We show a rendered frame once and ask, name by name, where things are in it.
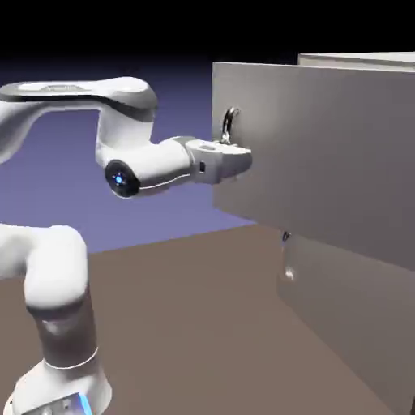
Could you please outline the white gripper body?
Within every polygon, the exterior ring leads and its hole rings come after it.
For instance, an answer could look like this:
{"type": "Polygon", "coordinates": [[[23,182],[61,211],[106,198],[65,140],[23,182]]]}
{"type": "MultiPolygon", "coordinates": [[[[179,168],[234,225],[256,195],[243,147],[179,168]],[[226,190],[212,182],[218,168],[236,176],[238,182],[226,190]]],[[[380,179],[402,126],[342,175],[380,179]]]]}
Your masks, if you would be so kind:
{"type": "Polygon", "coordinates": [[[252,165],[252,152],[232,144],[213,143],[215,152],[211,167],[211,184],[216,185],[228,178],[246,172],[252,165]]]}

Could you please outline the grey cabinet door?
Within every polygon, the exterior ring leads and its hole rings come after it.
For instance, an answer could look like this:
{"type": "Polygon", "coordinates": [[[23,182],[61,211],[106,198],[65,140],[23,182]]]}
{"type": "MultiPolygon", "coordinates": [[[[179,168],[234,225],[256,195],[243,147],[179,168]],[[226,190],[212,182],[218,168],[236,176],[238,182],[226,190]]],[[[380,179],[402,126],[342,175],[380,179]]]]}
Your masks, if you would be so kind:
{"type": "Polygon", "coordinates": [[[287,263],[280,298],[394,415],[415,415],[415,272],[292,234],[287,263]]]}
{"type": "Polygon", "coordinates": [[[250,169],[216,208],[415,270],[415,73],[217,62],[212,129],[250,169]]]}

